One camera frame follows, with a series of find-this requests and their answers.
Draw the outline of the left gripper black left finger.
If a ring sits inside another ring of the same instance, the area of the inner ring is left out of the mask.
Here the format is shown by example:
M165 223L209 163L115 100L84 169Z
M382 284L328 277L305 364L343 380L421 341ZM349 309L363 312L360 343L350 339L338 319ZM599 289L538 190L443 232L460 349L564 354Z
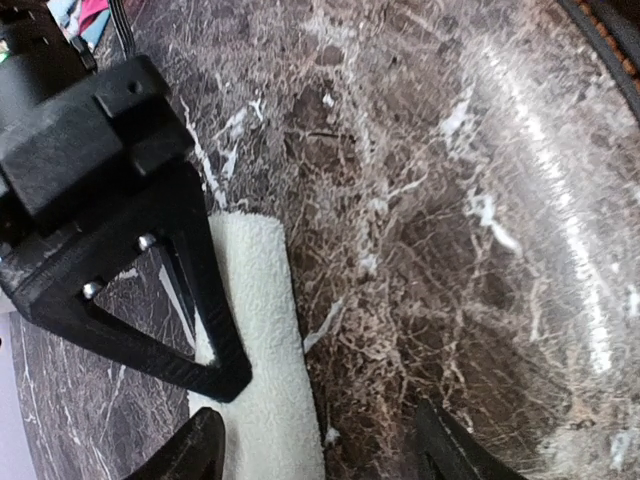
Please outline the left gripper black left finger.
M225 425L210 407L200 408L127 479L221 479L225 459Z

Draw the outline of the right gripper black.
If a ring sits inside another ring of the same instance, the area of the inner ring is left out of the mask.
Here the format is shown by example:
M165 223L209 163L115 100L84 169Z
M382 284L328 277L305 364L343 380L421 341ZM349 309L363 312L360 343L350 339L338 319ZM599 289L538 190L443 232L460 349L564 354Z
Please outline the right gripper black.
M120 1L107 4L124 52L100 71L43 1L1 4L1 232L47 234L118 188L137 190L193 140L169 87L136 51Z

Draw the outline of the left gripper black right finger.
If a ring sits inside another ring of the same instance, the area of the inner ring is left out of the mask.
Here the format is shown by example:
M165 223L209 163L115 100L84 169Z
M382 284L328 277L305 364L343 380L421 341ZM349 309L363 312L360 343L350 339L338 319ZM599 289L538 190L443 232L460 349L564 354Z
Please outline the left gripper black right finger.
M482 447L455 418L430 400L418 403L419 479L524 480Z

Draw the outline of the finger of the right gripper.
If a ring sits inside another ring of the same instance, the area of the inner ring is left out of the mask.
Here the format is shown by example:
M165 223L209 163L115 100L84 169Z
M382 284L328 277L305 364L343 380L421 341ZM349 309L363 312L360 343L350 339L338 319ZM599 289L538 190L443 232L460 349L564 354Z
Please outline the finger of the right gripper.
M228 403L251 381L190 164L28 235L1 286L30 323L167 384Z

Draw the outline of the white embroidered towel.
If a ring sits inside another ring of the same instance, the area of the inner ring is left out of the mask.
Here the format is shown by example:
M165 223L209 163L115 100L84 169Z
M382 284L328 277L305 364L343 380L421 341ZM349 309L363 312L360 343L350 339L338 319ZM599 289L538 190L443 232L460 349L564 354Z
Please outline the white embroidered towel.
M322 479L323 449L299 332L283 225L257 214L209 218L227 300L253 378L230 403L189 393L226 430L226 479Z

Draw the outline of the pink towel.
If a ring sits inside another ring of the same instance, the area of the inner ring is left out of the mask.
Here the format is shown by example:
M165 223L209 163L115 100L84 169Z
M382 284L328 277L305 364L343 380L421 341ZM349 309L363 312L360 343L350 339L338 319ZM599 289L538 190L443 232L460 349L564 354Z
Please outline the pink towel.
M107 0L82 0L78 19L79 34L86 40L100 37L110 19Z

